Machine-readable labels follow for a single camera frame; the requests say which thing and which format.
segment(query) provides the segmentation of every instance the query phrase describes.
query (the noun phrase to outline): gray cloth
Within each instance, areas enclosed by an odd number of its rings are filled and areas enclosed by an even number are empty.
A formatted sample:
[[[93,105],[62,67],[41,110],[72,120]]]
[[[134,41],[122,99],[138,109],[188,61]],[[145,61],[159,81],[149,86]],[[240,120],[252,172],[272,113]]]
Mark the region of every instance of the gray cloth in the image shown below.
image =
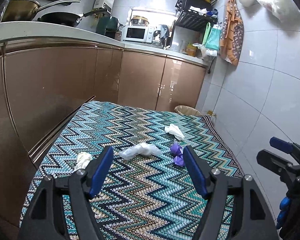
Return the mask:
[[[160,24],[156,28],[155,31],[160,31],[160,39],[165,39],[166,37],[169,37],[169,27],[165,24]]]

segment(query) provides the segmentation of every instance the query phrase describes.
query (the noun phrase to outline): metal screw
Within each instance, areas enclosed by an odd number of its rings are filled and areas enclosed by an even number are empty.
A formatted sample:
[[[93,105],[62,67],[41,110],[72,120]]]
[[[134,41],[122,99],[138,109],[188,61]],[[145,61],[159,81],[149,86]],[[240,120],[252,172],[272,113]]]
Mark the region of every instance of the metal screw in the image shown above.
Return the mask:
[[[78,169],[77,170],[78,175],[83,175],[83,174],[85,174],[85,172],[86,172],[85,169]]]
[[[212,172],[213,175],[219,175],[221,173],[221,170],[219,170],[219,169],[212,169],[211,172]]]
[[[46,176],[44,176],[44,180],[45,181],[52,180],[52,176],[51,175],[46,175]]]
[[[252,180],[253,180],[253,177],[252,177],[250,174],[246,174],[246,175],[244,176],[244,179],[245,179],[246,181],[252,181]]]

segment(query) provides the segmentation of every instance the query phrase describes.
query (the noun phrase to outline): zigzag patterned tablecloth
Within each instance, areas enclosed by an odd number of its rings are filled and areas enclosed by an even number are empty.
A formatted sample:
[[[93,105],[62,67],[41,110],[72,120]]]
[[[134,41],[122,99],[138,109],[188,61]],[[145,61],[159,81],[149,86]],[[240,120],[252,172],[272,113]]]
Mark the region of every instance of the zigzag patterned tablecloth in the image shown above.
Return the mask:
[[[210,166],[226,175],[242,177],[233,153],[214,130],[209,117],[186,116],[91,101],[69,122],[42,161],[31,182],[20,223],[37,186],[46,174],[69,176],[78,153],[97,158],[111,145],[115,156],[102,191],[91,202],[106,239],[191,239],[206,201],[195,191],[186,168],[176,166],[169,147],[174,137],[164,127],[177,125],[185,140]],[[163,155],[137,156],[131,161],[118,152],[140,142],[155,144]],[[233,197],[228,196],[218,239],[226,239],[231,220]],[[70,200],[64,197],[68,231],[78,239]]]

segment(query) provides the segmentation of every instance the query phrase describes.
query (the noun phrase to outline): purple crumpled paper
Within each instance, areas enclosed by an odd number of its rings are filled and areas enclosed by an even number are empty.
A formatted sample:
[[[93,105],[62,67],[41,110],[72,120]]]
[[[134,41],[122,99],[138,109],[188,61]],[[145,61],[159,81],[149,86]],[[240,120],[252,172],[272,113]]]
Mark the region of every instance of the purple crumpled paper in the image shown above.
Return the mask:
[[[178,142],[174,142],[170,147],[171,153],[174,155],[173,162],[175,165],[184,167],[185,163],[183,161],[183,149]]]

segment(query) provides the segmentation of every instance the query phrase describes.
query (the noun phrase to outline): kitchen cabinet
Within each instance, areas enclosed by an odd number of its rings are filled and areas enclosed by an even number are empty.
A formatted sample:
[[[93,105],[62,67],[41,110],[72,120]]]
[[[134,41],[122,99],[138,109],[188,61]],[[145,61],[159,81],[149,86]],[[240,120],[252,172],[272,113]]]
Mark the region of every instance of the kitchen cabinet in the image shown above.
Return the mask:
[[[124,52],[118,104],[155,110],[165,58]]]
[[[195,107],[205,68],[167,59],[162,76],[156,111],[171,111],[179,105]]]
[[[97,101],[118,103],[122,51],[99,49],[93,93]]]
[[[23,202],[35,172],[10,121],[0,57],[0,232],[5,234],[13,228],[5,221],[19,227]]]
[[[8,100],[28,152],[93,95],[97,52],[95,48],[51,47],[7,54]]]

